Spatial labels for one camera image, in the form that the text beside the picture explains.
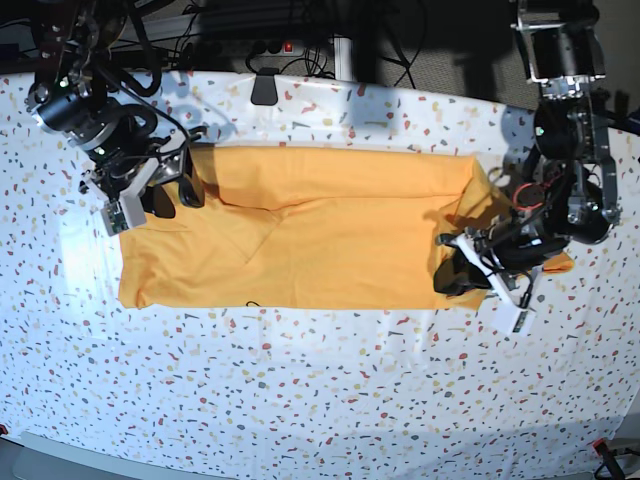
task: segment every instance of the yellow cloth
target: yellow cloth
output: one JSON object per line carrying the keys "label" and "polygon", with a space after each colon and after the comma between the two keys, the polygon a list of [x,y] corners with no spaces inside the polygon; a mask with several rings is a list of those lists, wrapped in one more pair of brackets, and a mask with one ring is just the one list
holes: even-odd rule
{"label": "yellow cloth", "polygon": [[194,149],[206,206],[121,235],[125,307],[477,308],[433,275],[435,235],[508,201],[473,157],[301,148]]}

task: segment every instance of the black clip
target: black clip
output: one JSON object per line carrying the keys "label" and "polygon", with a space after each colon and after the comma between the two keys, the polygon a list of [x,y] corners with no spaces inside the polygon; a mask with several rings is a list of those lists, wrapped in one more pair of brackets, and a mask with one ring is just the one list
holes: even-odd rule
{"label": "black clip", "polygon": [[277,68],[262,68],[256,75],[256,83],[253,85],[251,93],[251,103],[273,107],[278,103],[278,92],[276,90],[276,79],[280,71]]}

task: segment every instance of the terrazzo pattern tablecloth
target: terrazzo pattern tablecloth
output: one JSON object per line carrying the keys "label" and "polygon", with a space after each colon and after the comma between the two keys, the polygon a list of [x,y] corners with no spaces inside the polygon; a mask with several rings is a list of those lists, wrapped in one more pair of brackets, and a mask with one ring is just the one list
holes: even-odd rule
{"label": "terrazzo pattern tablecloth", "polygon": [[[640,140],[611,132],[623,224],[572,244],[526,338],[479,312],[125,310],[118,240],[77,192],[86,159],[0,79],[0,420],[154,465],[248,479],[538,478],[593,470],[638,391]],[[526,156],[527,112],[277,77],[166,74],[159,108],[219,145]]]}

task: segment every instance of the yellow shirt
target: yellow shirt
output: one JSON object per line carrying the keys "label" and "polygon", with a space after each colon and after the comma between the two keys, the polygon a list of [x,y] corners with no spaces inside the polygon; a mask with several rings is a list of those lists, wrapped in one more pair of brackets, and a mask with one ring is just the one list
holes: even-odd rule
{"label": "yellow shirt", "polygon": [[508,201],[473,157],[314,148],[200,148],[206,206],[121,235],[125,307],[477,308],[433,275],[435,236],[486,227]]}

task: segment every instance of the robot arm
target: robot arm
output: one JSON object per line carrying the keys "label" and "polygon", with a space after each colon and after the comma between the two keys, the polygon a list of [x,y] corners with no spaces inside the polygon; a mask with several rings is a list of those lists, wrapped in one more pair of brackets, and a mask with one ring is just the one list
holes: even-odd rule
{"label": "robot arm", "polygon": [[[104,201],[107,232],[117,235],[143,225],[145,212],[175,216],[162,185],[179,183],[181,202],[204,205],[204,190],[191,162],[189,145],[203,128],[185,130],[147,103],[160,88],[162,73],[134,0],[48,0],[50,19],[40,44],[40,65],[26,100],[28,111],[49,133],[60,133],[85,151],[95,168],[83,175],[81,193]],[[152,73],[141,85],[109,61],[110,46],[127,18],[138,34]],[[109,97],[120,90],[137,103],[121,105]],[[158,117],[176,133],[155,138]]]}
{"label": "robot arm", "polygon": [[[604,77],[593,30],[598,10],[592,0],[515,0],[514,12],[527,78],[540,89],[536,146],[523,165],[527,183],[514,194],[510,218],[497,218],[485,230],[438,237],[455,251],[436,272],[434,288],[454,296],[493,288],[503,301],[499,328],[526,334],[543,263],[572,240],[604,241],[619,223],[620,208],[608,125],[599,115],[604,99],[593,91],[593,82]],[[596,168],[601,185],[590,181]],[[532,192],[537,199],[523,204]],[[518,298],[512,291],[520,275],[528,277],[529,287]]]}

